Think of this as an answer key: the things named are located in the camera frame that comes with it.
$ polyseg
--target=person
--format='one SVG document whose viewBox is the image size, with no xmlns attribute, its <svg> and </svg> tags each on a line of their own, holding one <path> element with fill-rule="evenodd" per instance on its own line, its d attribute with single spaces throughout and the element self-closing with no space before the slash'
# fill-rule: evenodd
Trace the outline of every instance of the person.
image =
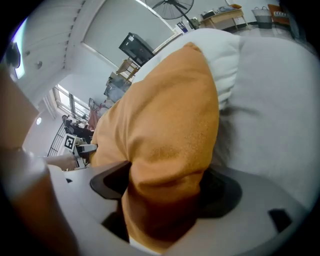
<svg viewBox="0 0 320 256">
<path fill-rule="evenodd" d="M 68 133 L 75 135 L 79 138 L 84 138 L 86 143 L 90 144 L 92 136 L 94 135 L 94 132 L 82 127 L 79 127 L 79 124 L 81 121 L 72 122 L 71 119 L 69 119 L 69 116 L 63 115 L 62 120 L 64 123 L 64 126 L 68 130 Z"/>
</svg>

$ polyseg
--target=wooden table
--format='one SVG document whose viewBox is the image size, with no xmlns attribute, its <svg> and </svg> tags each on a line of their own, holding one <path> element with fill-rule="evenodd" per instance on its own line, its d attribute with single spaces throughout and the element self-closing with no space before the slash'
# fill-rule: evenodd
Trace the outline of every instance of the wooden table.
<svg viewBox="0 0 320 256">
<path fill-rule="evenodd" d="M 213 28 L 216 28 L 215 23 L 232 19 L 236 29 L 238 29 L 238 26 L 234 20 L 234 18 L 238 18 L 238 17 L 242 17 L 246 26 L 248 27 L 248 29 L 250 29 L 250 27 L 248 26 L 248 23 L 246 22 L 246 19 L 244 17 L 244 13 L 241 9 L 236 9 L 236 10 L 231 10 L 231 11 L 226 11 L 226 12 L 216 14 L 216 15 L 211 16 L 209 18 L 205 18 L 204 20 L 200 21 L 200 23 L 204 24 L 205 27 L 207 27 L 207 25 L 210 24 L 210 27 L 212 26 Z"/>
</svg>

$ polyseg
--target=metal railing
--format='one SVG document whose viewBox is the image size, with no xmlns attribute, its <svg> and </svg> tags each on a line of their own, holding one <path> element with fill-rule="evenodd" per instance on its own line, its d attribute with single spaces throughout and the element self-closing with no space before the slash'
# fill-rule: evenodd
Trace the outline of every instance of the metal railing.
<svg viewBox="0 0 320 256">
<path fill-rule="evenodd" d="M 51 147 L 49 149 L 48 157 L 54 157 L 58 154 L 58 151 L 61 147 L 61 144 L 64 142 L 66 131 L 65 131 L 65 124 L 62 123 L 58 132 L 56 133 L 53 142 L 51 144 Z"/>
</svg>

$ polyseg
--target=basket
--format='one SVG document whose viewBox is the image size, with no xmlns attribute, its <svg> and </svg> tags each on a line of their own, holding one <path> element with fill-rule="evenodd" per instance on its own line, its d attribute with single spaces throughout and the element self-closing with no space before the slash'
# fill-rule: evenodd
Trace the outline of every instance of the basket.
<svg viewBox="0 0 320 256">
<path fill-rule="evenodd" d="M 252 12 L 258 23 L 259 29 L 272 29 L 272 17 L 267 7 L 263 6 L 261 9 L 256 7 Z"/>
</svg>

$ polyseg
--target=gray fabric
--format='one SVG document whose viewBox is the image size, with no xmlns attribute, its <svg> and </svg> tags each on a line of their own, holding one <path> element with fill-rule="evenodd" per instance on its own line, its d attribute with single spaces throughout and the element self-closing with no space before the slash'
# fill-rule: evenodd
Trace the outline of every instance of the gray fabric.
<svg viewBox="0 0 320 256">
<path fill-rule="evenodd" d="M 311 209 L 320 184 L 320 64 L 302 46 L 243 37 L 212 162 L 267 177 Z"/>
</svg>

